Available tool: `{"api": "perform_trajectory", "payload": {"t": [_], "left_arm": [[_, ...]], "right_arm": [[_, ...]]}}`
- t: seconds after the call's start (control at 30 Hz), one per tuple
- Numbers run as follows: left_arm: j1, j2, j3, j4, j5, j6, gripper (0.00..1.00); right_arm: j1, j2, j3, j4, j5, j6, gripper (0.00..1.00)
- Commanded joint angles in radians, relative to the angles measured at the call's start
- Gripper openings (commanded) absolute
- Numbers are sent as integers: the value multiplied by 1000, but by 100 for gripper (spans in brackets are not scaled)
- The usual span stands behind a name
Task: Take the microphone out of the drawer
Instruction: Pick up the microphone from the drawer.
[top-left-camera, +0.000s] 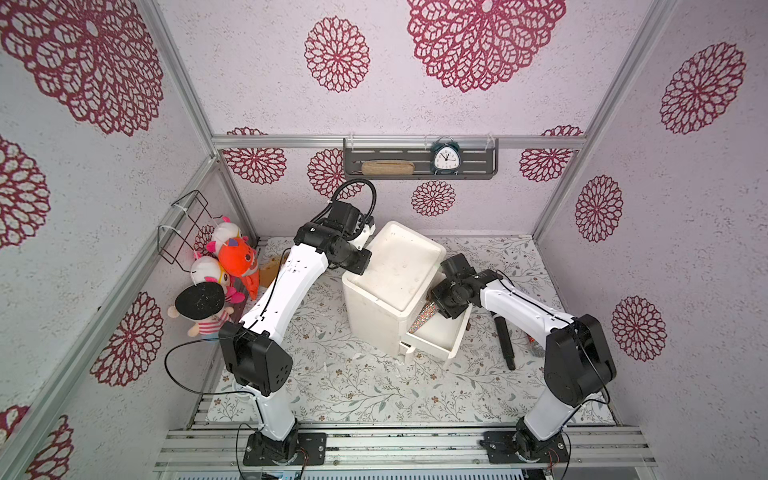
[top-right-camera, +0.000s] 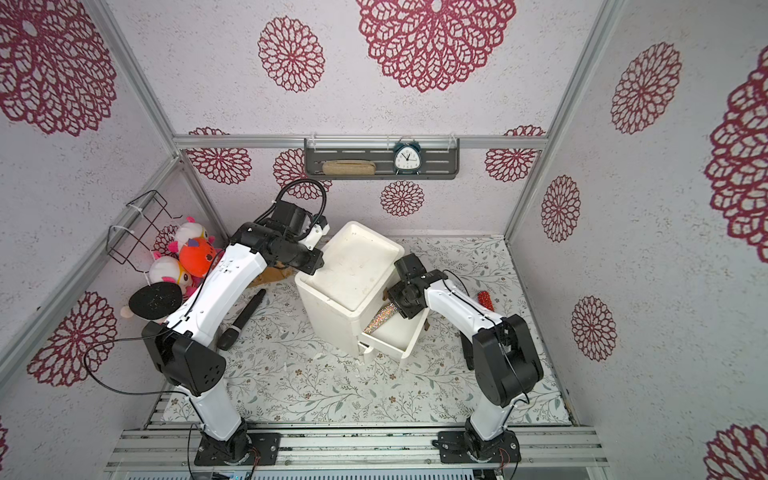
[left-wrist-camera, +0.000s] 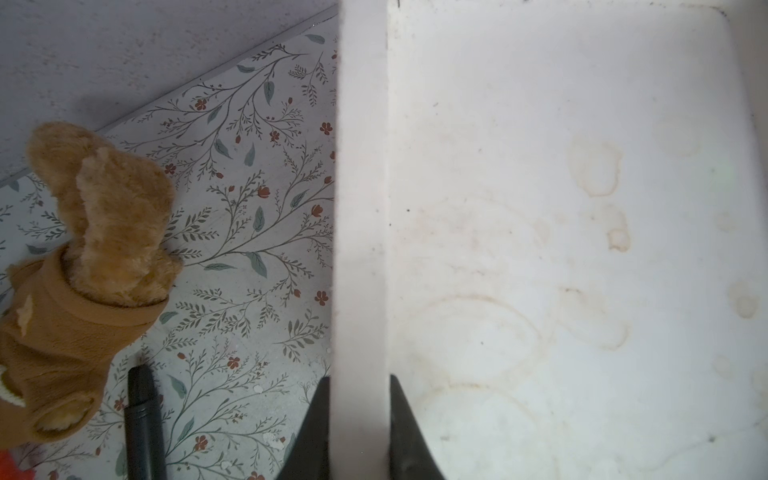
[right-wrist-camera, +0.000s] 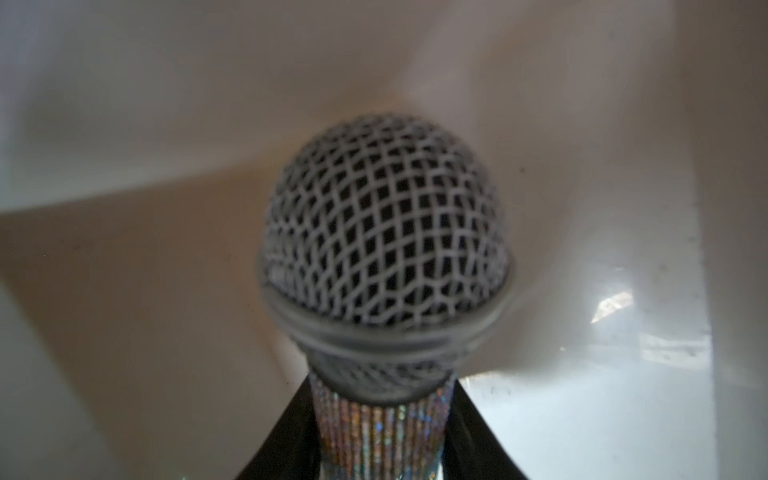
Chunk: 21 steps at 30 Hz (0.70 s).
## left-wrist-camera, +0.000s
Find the white three-drawer cabinet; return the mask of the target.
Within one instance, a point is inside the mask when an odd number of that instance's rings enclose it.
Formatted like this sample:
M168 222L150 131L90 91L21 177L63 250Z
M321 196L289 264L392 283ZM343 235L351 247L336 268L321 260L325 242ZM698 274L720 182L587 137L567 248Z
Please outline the white three-drawer cabinet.
M344 1L330 459L767 475L767 5Z

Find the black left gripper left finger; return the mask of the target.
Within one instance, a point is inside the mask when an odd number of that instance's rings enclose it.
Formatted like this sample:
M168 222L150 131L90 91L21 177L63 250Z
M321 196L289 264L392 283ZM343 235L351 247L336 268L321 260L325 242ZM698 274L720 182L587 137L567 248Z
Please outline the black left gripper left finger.
M329 480L330 378L316 388L277 480Z

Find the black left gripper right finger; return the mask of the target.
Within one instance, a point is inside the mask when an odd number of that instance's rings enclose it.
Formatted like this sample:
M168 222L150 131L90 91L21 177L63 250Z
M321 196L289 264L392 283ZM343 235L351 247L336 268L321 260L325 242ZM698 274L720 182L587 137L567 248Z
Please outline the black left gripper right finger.
M444 480L395 375L390 376L390 477L392 480Z

